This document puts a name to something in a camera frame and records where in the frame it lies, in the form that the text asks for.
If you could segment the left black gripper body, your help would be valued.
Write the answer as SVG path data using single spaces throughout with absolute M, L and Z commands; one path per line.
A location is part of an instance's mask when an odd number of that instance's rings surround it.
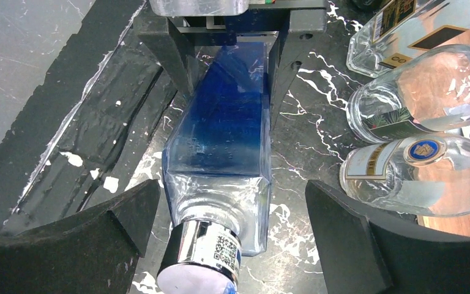
M 185 16 L 166 20 L 166 43 L 175 47 L 222 46 L 243 37 L 275 35 L 275 47 L 303 47 L 326 30 L 327 1 L 249 1 L 239 15 Z

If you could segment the clear bottle white cap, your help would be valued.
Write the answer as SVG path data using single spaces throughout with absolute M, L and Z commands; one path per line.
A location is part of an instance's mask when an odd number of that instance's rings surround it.
M 470 45 L 431 49 L 375 78 L 351 96 L 346 117 L 373 144 L 470 126 Z

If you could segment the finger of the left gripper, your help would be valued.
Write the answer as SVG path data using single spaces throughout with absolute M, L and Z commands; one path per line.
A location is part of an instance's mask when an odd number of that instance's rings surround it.
M 296 74 L 307 63 L 307 55 L 324 37 L 326 15 L 326 9 L 291 10 L 278 32 L 268 65 L 271 127 Z
M 137 36 L 183 95 L 194 94 L 200 79 L 195 47 L 166 17 L 138 16 Z

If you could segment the clear liquor bottle black cap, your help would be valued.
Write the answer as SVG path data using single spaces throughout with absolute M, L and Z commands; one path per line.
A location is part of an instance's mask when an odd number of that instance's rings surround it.
M 366 205 L 454 217 L 470 213 L 470 139 L 426 134 L 352 150 L 340 167 L 346 195 Z

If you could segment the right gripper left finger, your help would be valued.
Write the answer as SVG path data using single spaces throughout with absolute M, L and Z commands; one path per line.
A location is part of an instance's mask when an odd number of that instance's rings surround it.
M 147 180 L 64 219 L 0 236 L 0 293 L 127 293 L 159 199 L 158 182 Z

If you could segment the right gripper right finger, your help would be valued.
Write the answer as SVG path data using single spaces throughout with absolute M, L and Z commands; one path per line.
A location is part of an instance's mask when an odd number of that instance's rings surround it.
M 408 222 L 309 180 L 308 215 L 329 293 L 470 293 L 470 237 Z

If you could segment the blue vodka bottle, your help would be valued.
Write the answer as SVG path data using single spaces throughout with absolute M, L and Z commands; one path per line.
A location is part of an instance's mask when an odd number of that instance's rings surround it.
M 219 49 L 162 152 L 173 223 L 164 293 L 236 293 L 243 257 L 267 248 L 271 192 L 267 46 Z

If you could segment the bottle gold label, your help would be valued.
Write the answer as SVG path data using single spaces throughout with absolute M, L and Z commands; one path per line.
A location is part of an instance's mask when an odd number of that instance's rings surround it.
M 470 29 L 470 1 L 388 1 L 349 41 L 349 70 L 376 78 Z

